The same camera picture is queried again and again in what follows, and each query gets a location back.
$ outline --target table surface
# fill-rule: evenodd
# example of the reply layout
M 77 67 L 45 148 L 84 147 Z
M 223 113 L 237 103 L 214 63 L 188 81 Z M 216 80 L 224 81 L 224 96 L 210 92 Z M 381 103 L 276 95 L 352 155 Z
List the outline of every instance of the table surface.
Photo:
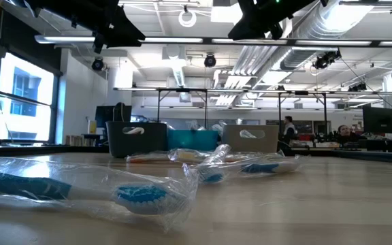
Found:
M 33 156 L 139 174 L 181 176 L 179 165 L 127 165 L 108 154 Z M 0 209 L 0 244 L 392 244 L 392 163 L 313 157 L 294 172 L 200 186 L 178 230 L 83 214 Z

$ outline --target black storage bin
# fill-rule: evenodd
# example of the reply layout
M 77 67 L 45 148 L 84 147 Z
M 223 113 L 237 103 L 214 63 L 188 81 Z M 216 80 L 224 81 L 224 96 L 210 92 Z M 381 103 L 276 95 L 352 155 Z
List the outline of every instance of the black storage bin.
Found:
M 167 126 L 155 122 L 107 122 L 108 145 L 113 157 L 167 150 Z M 127 135 L 125 127 L 141 127 L 143 134 Z

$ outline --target woman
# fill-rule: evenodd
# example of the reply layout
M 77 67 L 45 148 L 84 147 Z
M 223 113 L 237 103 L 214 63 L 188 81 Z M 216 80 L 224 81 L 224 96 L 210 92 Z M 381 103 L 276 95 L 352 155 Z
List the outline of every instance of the woman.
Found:
M 345 144 L 347 142 L 358 142 L 359 140 L 366 139 L 350 131 L 350 128 L 346 125 L 338 127 L 338 143 Z

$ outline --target teal storage bin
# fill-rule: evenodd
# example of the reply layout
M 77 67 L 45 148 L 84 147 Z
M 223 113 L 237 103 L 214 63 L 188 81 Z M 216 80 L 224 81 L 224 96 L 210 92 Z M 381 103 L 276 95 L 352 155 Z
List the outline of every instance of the teal storage bin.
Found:
M 167 134 L 169 150 L 186 148 L 192 150 L 215 150 L 217 131 L 169 130 Z

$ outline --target person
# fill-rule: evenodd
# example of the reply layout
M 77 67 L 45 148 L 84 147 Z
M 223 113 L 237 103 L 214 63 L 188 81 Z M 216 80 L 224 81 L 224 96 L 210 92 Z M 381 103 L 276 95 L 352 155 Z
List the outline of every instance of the person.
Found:
M 346 125 L 338 127 L 338 143 L 345 144 L 347 142 L 358 142 L 359 140 L 366 139 L 365 137 L 359 136 L 356 133 L 350 131 L 350 128 Z
M 286 116 L 284 119 L 284 134 L 280 136 L 280 139 L 285 144 L 290 144 L 291 140 L 294 140 L 296 135 L 296 128 L 293 124 L 293 118 L 291 116 Z
M 293 124 L 293 118 L 291 116 L 285 116 L 284 125 L 285 125 L 284 136 L 288 136 L 289 138 L 292 138 L 296 134 L 296 128 L 294 127 Z

